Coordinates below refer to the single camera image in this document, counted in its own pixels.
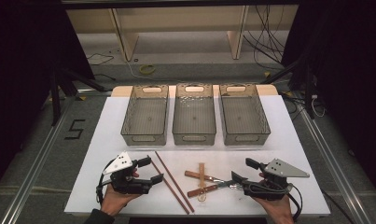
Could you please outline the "smoky transparent plastic bin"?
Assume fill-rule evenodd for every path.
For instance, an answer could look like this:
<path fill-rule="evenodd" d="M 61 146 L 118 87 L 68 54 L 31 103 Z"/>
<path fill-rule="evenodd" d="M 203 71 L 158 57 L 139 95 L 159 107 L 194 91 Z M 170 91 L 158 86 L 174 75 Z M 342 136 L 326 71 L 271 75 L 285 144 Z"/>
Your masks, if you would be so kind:
<path fill-rule="evenodd" d="M 178 146 L 212 146 L 215 143 L 216 114 L 211 84 L 176 85 L 172 133 Z"/>
<path fill-rule="evenodd" d="M 168 125 L 169 87 L 136 85 L 120 134 L 128 146 L 164 146 Z"/>
<path fill-rule="evenodd" d="M 263 146 L 271 134 L 257 85 L 222 84 L 219 108 L 226 146 Z"/>

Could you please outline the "light wooden desk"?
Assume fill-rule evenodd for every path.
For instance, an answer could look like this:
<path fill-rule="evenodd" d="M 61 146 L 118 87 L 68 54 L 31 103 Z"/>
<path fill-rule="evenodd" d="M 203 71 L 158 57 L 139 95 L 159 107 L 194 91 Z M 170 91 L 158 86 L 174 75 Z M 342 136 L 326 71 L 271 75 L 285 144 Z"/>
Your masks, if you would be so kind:
<path fill-rule="evenodd" d="M 227 7 L 143 7 L 69 9 L 67 15 L 78 34 L 114 34 L 122 58 L 132 58 L 141 33 L 225 31 L 231 57 L 240 58 L 244 31 L 259 31 L 263 22 L 272 30 L 291 28 L 296 5 Z"/>

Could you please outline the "person's left hand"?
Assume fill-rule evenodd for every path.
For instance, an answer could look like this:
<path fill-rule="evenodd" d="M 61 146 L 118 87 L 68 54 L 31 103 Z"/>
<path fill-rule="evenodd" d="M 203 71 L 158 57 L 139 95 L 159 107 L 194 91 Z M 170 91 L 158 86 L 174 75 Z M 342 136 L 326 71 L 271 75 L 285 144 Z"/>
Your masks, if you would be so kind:
<path fill-rule="evenodd" d="M 140 194 L 122 194 L 116 192 L 111 185 L 108 185 L 101 205 L 101 211 L 111 217 L 115 217 L 130 201 L 138 197 L 140 197 Z"/>

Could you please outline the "aluminium floor rail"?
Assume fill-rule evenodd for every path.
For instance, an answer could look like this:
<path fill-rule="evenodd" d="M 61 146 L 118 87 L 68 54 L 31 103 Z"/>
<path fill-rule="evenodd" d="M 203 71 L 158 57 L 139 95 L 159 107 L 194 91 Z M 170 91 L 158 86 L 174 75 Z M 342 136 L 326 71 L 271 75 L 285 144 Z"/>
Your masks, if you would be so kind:
<path fill-rule="evenodd" d="M 365 210 L 363 203 L 353 188 L 353 185 L 349 182 L 346 174 L 341 169 L 340 164 L 337 162 L 316 122 L 311 119 L 310 115 L 302 105 L 299 105 L 298 109 L 300 110 L 299 114 L 302 116 L 308 127 L 328 170 L 331 172 L 331 175 L 354 218 L 355 224 L 372 224 L 369 213 Z"/>
<path fill-rule="evenodd" d="M 85 128 L 78 112 L 85 104 L 67 97 L 55 125 L 46 115 L 39 119 L 1 181 L 7 209 L 0 224 L 64 224 L 73 219 L 64 209 L 86 149 L 84 138 L 72 129 Z"/>

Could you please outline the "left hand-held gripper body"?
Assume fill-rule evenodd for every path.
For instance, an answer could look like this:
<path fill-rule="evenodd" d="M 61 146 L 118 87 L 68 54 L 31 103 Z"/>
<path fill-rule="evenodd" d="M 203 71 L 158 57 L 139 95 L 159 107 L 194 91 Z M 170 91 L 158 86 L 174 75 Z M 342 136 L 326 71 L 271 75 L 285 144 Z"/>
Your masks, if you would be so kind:
<path fill-rule="evenodd" d="M 137 179 L 132 174 L 138 160 L 132 160 L 127 151 L 121 152 L 103 170 L 103 175 L 110 175 L 109 182 L 115 191 L 122 194 L 148 194 L 153 185 L 145 185 L 144 179 Z"/>

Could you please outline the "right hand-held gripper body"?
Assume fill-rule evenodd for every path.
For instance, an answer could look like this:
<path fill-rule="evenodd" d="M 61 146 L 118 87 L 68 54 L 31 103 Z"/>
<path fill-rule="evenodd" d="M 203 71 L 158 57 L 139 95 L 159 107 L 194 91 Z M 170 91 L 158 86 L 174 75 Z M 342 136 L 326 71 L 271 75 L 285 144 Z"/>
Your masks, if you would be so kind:
<path fill-rule="evenodd" d="M 310 175 L 301 169 L 282 161 L 273 159 L 269 163 L 262 163 L 263 180 L 260 182 L 248 181 L 243 187 L 244 194 L 259 199 L 277 201 L 288 194 L 292 185 L 287 182 L 289 177 L 308 178 Z"/>

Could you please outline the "yellow tape roll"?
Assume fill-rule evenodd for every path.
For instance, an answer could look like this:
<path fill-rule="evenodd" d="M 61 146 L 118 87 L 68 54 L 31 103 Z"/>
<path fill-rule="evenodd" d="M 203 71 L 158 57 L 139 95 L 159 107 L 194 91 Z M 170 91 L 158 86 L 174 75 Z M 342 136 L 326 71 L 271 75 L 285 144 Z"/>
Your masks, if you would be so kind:
<path fill-rule="evenodd" d="M 139 72 L 143 75 L 151 75 L 155 72 L 156 68 L 152 64 L 143 64 L 139 67 Z"/>

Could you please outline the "black metal bar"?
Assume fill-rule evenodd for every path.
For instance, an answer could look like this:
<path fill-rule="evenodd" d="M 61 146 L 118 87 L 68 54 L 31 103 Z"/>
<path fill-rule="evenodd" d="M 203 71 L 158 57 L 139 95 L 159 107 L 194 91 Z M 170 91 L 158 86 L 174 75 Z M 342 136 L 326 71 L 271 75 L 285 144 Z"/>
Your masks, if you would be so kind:
<path fill-rule="evenodd" d="M 61 0 L 66 9 L 299 5 L 303 0 Z"/>

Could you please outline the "person's right hand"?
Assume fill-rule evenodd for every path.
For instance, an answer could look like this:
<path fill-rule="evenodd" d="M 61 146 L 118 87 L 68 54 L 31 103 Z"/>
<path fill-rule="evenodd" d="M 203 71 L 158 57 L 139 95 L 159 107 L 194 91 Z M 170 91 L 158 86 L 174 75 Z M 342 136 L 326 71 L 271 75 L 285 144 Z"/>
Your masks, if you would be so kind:
<path fill-rule="evenodd" d="M 264 208 L 274 224 L 294 224 L 290 201 L 286 195 L 278 201 L 268 201 L 255 197 L 253 197 L 253 200 Z"/>

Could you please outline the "white table cover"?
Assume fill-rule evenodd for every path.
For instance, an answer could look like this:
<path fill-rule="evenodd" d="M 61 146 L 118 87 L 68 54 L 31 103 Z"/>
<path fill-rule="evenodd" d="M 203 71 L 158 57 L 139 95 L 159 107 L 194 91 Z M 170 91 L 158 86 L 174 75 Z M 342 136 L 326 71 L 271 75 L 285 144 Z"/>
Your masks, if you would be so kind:
<path fill-rule="evenodd" d="M 237 147 L 226 147 L 220 121 L 217 122 L 216 143 L 211 147 L 179 147 L 174 145 L 171 131 L 167 134 L 166 146 L 154 148 L 128 147 L 120 134 L 124 120 L 127 97 L 108 97 L 102 114 L 91 139 L 86 157 L 77 176 L 76 183 L 64 209 L 65 213 L 86 215 L 92 208 L 98 208 L 95 188 L 98 185 L 101 172 L 108 162 L 117 155 L 128 150 L 134 160 L 149 155 L 157 164 L 170 185 L 170 177 L 155 154 L 158 152 L 166 167 L 182 189 L 183 194 L 198 187 L 199 180 L 184 175 L 186 170 L 198 172 L 199 162 L 204 163 L 205 173 L 223 179 L 231 180 L 233 171 L 251 181 L 260 181 L 258 171 L 245 165 L 245 158 L 268 163 L 274 158 L 286 161 L 303 170 L 309 177 L 288 178 L 287 181 L 297 187 L 302 195 L 302 217 L 321 217 L 330 214 L 327 203 L 313 174 L 305 152 L 298 139 L 291 119 L 286 111 L 281 96 L 261 96 L 267 120 L 271 126 L 271 134 L 263 146 L 251 146 L 242 150 Z M 171 193 L 166 184 L 153 186 L 147 195 L 128 203 L 121 213 L 125 216 L 146 217 L 252 217 L 265 215 L 261 206 L 244 195 L 242 190 L 223 188 L 206 194 L 206 201 L 199 202 L 196 197 L 188 199 L 195 210 L 188 215 Z"/>

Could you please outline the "black metal stand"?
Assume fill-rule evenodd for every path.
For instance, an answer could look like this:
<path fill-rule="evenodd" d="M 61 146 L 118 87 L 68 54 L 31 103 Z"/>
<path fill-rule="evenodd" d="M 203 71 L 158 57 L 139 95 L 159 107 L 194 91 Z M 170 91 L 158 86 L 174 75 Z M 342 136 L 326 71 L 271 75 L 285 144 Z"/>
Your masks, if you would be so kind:
<path fill-rule="evenodd" d="M 293 91 L 301 87 L 304 88 L 304 108 L 309 117 L 313 119 L 313 74 L 311 72 L 308 55 L 306 53 L 302 53 L 296 61 L 283 68 L 280 72 L 277 72 L 275 75 L 271 75 L 264 81 L 261 81 L 261 84 L 271 84 L 275 80 L 284 77 L 289 73 L 292 74 L 292 78 L 288 84 L 289 89 Z"/>
<path fill-rule="evenodd" d="M 77 95 L 77 88 L 73 83 L 74 80 L 80 81 L 99 92 L 110 91 L 110 89 L 97 84 L 93 80 L 88 79 L 69 68 L 56 65 L 49 76 L 53 109 L 52 125 L 55 125 L 58 122 L 62 114 L 59 90 L 62 90 L 68 97 Z"/>

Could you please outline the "black curtain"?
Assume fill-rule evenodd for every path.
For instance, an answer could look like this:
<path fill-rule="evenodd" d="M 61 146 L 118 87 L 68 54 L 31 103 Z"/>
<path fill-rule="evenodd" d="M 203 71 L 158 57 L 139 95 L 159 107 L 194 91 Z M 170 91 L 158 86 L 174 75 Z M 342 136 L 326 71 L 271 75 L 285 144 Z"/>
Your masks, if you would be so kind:
<path fill-rule="evenodd" d="M 62 0 L 0 0 L 0 180 L 48 98 L 56 66 L 93 78 Z"/>
<path fill-rule="evenodd" d="M 282 64 L 298 59 L 332 3 L 338 8 L 310 68 L 327 110 L 376 188 L 376 0 L 299 0 Z"/>

